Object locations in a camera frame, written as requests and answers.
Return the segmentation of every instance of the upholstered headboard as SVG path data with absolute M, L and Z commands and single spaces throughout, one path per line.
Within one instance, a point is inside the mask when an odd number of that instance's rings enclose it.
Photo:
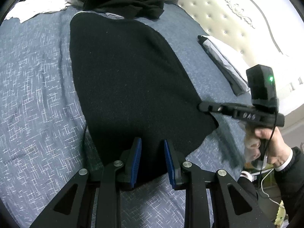
M 296 89 L 304 96 L 304 71 L 294 71 L 304 67 L 304 22 L 289 0 L 179 0 L 178 5 L 250 67 L 272 67 L 280 100 Z M 285 105 L 281 112 L 288 114 L 303 103 Z

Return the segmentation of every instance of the decorative carving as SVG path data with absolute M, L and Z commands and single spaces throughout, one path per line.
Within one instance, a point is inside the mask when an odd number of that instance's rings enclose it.
M 233 13 L 235 13 L 238 17 L 242 19 L 244 19 L 244 21 L 246 21 L 252 28 L 255 29 L 255 27 L 252 24 L 252 20 L 248 17 L 248 16 L 244 16 L 244 9 L 240 8 L 240 6 L 236 3 L 236 4 L 231 4 L 230 0 L 225 0 L 227 4 L 227 6 L 232 10 Z

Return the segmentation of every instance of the blue patterned bedsheet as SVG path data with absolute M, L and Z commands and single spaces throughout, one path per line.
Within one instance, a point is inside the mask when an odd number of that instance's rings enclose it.
M 21 228 L 80 168 L 102 167 L 72 79 L 69 23 L 77 12 L 71 6 L 0 27 L 0 197 Z M 165 4 L 158 21 L 138 20 L 165 37 L 202 99 L 250 104 L 249 94 L 233 94 L 197 42 L 206 33 L 182 9 Z M 237 179 L 244 134 L 236 121 L 214 116 L 219 128 L 187 159 L 206 170 L 224 168 Z M 185 192 L 173 191 L 161 176 L 122 193 L 123 227 L 183 227 L 184 203 Z

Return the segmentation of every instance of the wall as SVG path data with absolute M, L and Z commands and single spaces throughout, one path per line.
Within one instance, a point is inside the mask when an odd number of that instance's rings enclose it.
M 279 190 L 278 186 L 274 186 L 268 189 L 264 189 L 264 191 L 269 194 L 270 197 L 274 197 L 272 198 L 274 201 L 276 201 L 277 203 L 281 202 L 281 193 Z M 261 210 L 265 213 L 265 215 L 267 216 L 267 218 L 269 218 L 270 220 L 274 220 L 277 217 L 277 213 L 279 210 L 279 206 L 275 203 L 273 203 L 271 200 L 269 199 L 263 199 L 262 197 L 259 196 L 259 200 L 258 200 L 258 204 L 259 207 L 261 208 Z
M 281 134 L 287 145 L 299 147 L 304 142 L 304 104 L 285 117 Z

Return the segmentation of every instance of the finger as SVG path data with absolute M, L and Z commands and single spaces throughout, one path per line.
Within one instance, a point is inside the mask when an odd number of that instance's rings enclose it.
M 246 135 L 244 138 L 244 145 L 246 148 L 258 148 L 260 146 L 260 143 L 260 139 L 257 138 L 255 135 Z
M 258 148 L 245 148 L 244 154 L 246 162 L 254 161 L 261 155 L 260 150 Z
M 270 136 L 272 134 L 272 129 L 269 128 L 257 128 L 255 130 L 255 135 L 256 137 L 260 138 L 260 139 L 270 139 Z
M 247 123 L 245 126 L 246 134 L 254 134 L 254 129 L 255 129 L 255 126 L 250 123 Z

